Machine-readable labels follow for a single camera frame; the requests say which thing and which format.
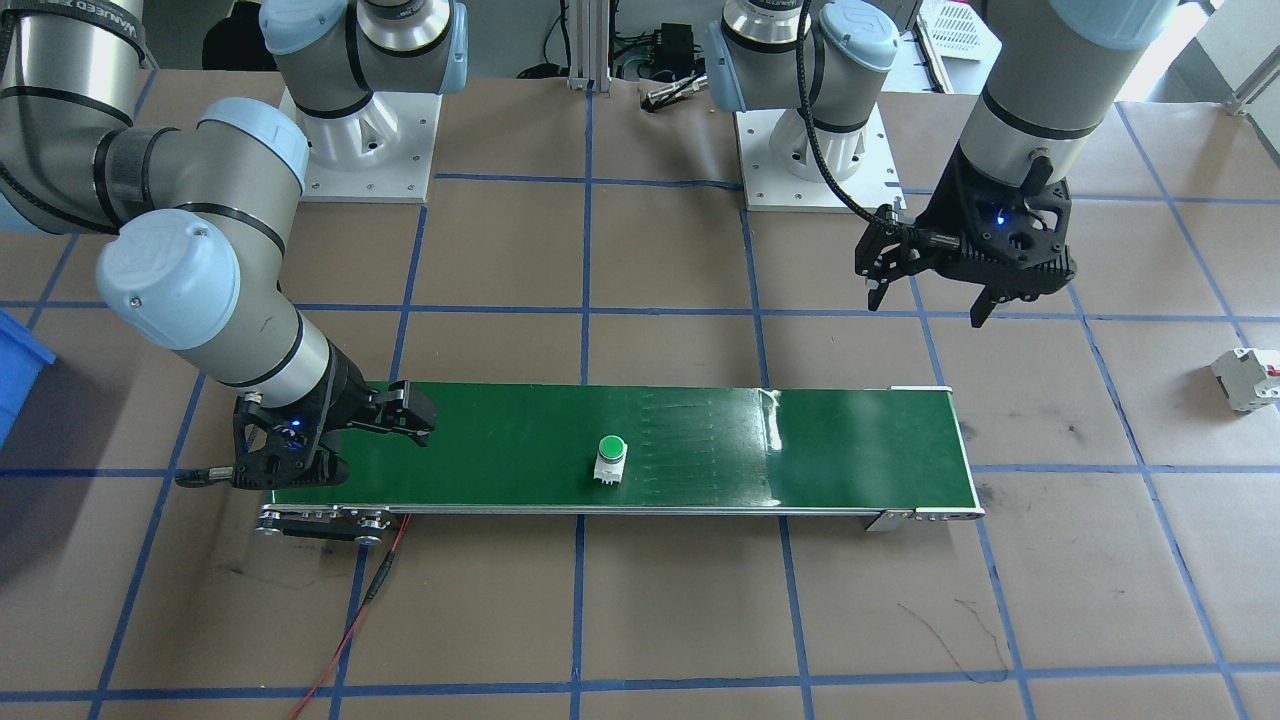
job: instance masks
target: floor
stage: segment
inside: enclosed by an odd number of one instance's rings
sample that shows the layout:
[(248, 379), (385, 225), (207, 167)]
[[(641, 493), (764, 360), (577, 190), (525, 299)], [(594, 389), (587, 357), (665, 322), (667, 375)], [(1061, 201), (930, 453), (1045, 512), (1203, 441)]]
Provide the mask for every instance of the floor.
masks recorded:
[[(280, 90), (164, 70), (140, 123)], [(950, 384), (988, 518), (420, 518), (305, 717), (1280, 716), (1280, 413), (1206, 369), (1280, 347), (1247, 120), (1117, 105), (1078, 281), (973, 331), (936, 277), (867, 313), (858, 220), (744, 213), (731, 118), (640, 92), (472, 82), (429, 210), (300, 209), (282, 286), (371, 378)], [(883, 97), (910, 208), (972, 102)], [(0, 307), (59, 355), (0, 451), (0, 716), (283, 717), (381, 552), (172, 486), (229, 457), (232, 396), (102, 307), (102, 242), (0, 236)]]

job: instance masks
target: light blue joint cap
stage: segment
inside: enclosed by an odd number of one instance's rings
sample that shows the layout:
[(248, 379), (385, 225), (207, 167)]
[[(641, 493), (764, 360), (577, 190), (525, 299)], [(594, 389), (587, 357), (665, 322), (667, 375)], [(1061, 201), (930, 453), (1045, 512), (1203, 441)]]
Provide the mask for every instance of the light blue joint cap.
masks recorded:
[(10, 232), (32, 232), (40, 234), (55, 234), (47, 231), (42, 231), (36, 227), (31, 220), (26, 218), (9, 199), (0, 192), (0, 231)]
[(342, 24), (346, 0), (266, 0), (257, 15), (266, 51), (297, 53)]
[(712, 86), (712, 100), (721, 110), (730, 113), (746, 111), (742, 86), (733, 70), (733, 56), (728, 53), (728, 41), (721, 32), (721, 23), (707, 26), (707, 82)]
[(440, 81), (440, 95), (462, 92), (467, 85), (467, 6), (453, 4), (453, 32), (449, 37), (449, 61), (444, 65), (444, 79)]
[(1178, 0), (1050, 0), (1066, 27), (1108, 50), (1140, 50), (1169, 24)]
[(818, 26), (850, 60), (887, 73), (897, 56), (897, 26), (879, 8), (863, 0), (832, 0), (823, 5)]
[(221, 332), (239, 284), (227, 236), (186, 210), (138, 215), (97, 256), (97, 292), (106, 305), (169, 350), (200, 347)]
[(197, 126), (205, 120), (218, 120), (243, 131), (275, 152), (293, 170), (302, 187), (307, 177), (307, 136), (288, 115), (250, 97), (223, 97), (214, 102), (200, 117)]

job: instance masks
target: white circuit breaker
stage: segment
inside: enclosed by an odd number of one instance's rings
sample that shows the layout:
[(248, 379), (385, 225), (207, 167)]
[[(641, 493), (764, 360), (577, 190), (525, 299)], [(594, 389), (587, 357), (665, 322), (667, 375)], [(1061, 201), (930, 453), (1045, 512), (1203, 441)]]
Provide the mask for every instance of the white circuit breaker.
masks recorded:
[(1280, 401), (1280, 351), (1236, 347), (1210, 365), (1236, 413), (1252, 413)]

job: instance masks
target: cable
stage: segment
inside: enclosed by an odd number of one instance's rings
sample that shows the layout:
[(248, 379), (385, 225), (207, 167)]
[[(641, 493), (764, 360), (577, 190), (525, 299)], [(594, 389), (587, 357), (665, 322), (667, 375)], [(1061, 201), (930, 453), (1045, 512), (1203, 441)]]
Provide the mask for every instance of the cable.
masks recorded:
[(568, 3), (561, 0), (561, 37), (564, 38), (564, 67), (572, 68), (573, 60), (568, 51)]
[[(831, 188), (831, 192), (845, 204), (846, 208), (852, 210), (855, 215), (867, 220), (873, 225), (882, 225), (884, 228), (899, 228), (902, 227), (901, 223), (893, 220), (887, 220), (884, 218), (877, 217), (870, 210), (859, 205), (852, 197), (845, 192), (845, 188), (840, 187), (836, 177), (831, 174), (831, 168), (827, 167), (826, 158), (822, 156), (822, 149), (818, 146), (818, 128), (813, 124), (813, 102), (809, 99), (809, 83), (804, 77), (804, 40), (805, 28), (809, 26), (806, 22), (809, 19), (809, 5), (813, 0), (804, 0), (800, 5), (799, 27), (796, 28), (796, 86), (800, 90), (800, 117), (804, 119), (805, 135), (809, 137), (809, 151), (813, 154), (814, 164), (818, 165), (818, 173), (822, 174), (822, 179)], [(814, 38), (814, 42), (822, 42), (820, 38)]]
[(311, 702), (311, 698), (315, 697), (315, 694), (320, 691), (320, 685), (323, 685), (324, 682), (329, 679), (329, 675), (333, 673), (333, 669), (338, 666), (338, 659), (342, 657), (342, 651), (346, 650), (347, 644), (351, 643), (352, 635), (356, 634), (356, 628), (358, 628), (360, 621), (365, 619), (365, 612), (369, 610), (369, 603), (372, 602), (374, 596), (376, 596), (378, 591), (383, 587), (383, 582), (387, 579), (387, 574), (392, 569), (392, 562), (396, 561), (396, 551), (399, 548), (399, 541), (404, 537), (404, 529), (408, 528), (410, 518), (411, 518), (410, 515), (404, 515), (403, 518), (401, 518), (401, 527), (399, 530), (396, 532), (396, 539), (392, 541), (390, 550), (387, 551), (387, 555), (383, 557), (381, 565), (379, 565), (378, 571), (374, 573), (374, 579), (370, 580), (369, 589), (365, 591), (365, 598), (360, 601), (360, 609), (356, 611), (356, 616), (352, 618), (351, 625), (347, 628), (347, 632), (343, 633), (342, 642), (338, 643), (338, 650), (333, 651), (333, 657), (329, 659), (329, 665), (324, 669), (324, 673), (320, 675), (320, 679), (316, 680), (316, 684), (311, 685), (311, 689), (307, 691), (307, 694), (302, 696), (302, 700), (300, 700), (298, 703), (293, 706), (293, 712), (289, 712), (289, 720), (297, 720), (298, 715), (302, 715), (302, 710), (307, 706), (308, 702)]

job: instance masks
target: green conveyor belt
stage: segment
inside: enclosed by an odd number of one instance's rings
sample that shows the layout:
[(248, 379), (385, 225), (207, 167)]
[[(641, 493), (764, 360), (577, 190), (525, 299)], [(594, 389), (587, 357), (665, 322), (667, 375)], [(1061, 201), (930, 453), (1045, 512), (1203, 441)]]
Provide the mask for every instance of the green conveyor belt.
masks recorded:
[[(439, 406), (420, 448), (348, 432), (351, 479), (271, 493), (282, 509), (420, 512), (982, 512), (946, 389), (419, 383)], [(602, 437), (623, 482), (593, 478)]]

